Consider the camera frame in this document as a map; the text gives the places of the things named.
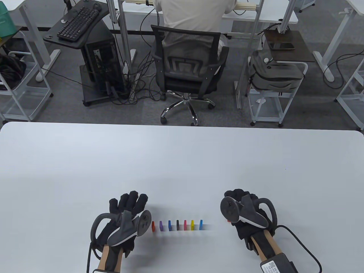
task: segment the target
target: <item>smartphone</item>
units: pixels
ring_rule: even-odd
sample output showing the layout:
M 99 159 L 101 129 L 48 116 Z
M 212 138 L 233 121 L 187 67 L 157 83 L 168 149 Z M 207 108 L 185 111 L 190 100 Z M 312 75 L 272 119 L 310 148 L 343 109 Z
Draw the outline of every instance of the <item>smartphone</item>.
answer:
M 294 45 L 292 43 L 269 43 L 269 47 L 272 50 L 293 50 Z

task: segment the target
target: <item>black keyboard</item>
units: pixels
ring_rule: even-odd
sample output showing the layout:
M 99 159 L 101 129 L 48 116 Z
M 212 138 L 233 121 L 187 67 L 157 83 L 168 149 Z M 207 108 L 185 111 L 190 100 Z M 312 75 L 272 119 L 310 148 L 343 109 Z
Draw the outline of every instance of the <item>black keyboard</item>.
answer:
M 57 33 L 57 37 L 62 40 L 76 42 L 98 15 L 98 10 L 82 7 L 75 17 L 67 21 Z

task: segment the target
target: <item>mesh chair back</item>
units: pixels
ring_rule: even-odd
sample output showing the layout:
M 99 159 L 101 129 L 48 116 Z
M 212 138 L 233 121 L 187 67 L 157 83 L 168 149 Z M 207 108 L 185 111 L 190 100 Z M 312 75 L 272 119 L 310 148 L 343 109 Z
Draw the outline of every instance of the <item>mesh chair back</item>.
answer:
M 151 27 L 165 76 L 203 81 L 208 65 L 217 63 L 220 33 Z

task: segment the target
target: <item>computer mouse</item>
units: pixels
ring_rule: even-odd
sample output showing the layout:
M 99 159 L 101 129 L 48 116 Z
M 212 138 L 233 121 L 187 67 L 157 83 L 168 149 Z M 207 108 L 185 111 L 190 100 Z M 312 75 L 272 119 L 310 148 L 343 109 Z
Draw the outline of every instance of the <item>computer mouse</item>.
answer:
M 98 10 L 98 11 L 101 11 L 102 10 L 102 7 L 101 7 L 101 5 L 99 3 L 95 3 L 94 4 L 94 9 L 95 10 Z

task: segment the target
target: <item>green bin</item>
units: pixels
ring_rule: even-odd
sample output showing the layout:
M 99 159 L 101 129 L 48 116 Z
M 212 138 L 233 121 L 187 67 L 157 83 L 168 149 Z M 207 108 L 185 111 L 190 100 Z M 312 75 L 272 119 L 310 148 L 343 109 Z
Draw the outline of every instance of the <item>green bin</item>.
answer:
M 16 33 L 16 27 L 10 18 L 8 9 L 0 1 L 0 38 Z

